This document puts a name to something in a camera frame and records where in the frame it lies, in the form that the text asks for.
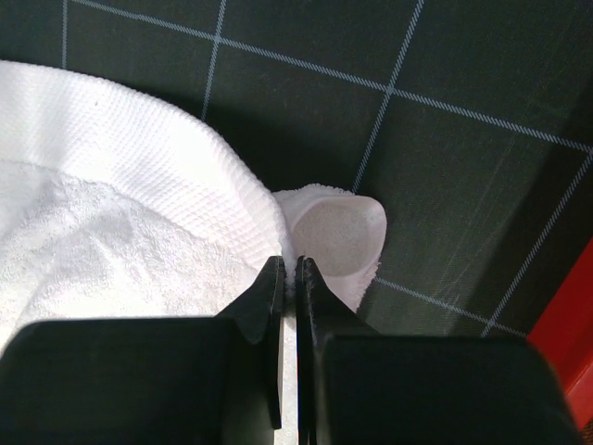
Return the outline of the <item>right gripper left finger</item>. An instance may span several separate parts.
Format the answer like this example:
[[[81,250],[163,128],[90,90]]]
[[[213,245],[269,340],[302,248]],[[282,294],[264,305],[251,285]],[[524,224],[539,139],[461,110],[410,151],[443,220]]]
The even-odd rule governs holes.
[[[1,358],[5,444],[271,444],[282,415],[284,262],[219,314],[47,321]]]

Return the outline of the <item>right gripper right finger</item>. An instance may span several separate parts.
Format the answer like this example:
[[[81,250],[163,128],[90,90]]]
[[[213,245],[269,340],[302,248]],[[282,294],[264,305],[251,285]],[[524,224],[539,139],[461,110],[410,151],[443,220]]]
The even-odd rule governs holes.
[[[302,444],[579,444],[560,385],[526,342],[382,335],[296,267]]]

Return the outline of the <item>white towel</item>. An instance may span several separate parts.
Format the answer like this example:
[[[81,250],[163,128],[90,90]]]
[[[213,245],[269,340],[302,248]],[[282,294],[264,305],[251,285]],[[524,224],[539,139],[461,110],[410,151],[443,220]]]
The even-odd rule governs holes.
[[[312,256],[355,311],[384,208],[273,193],[204,122],[117,83],[1,65],[1,341],[27,324],[211,315],[272,255]]]

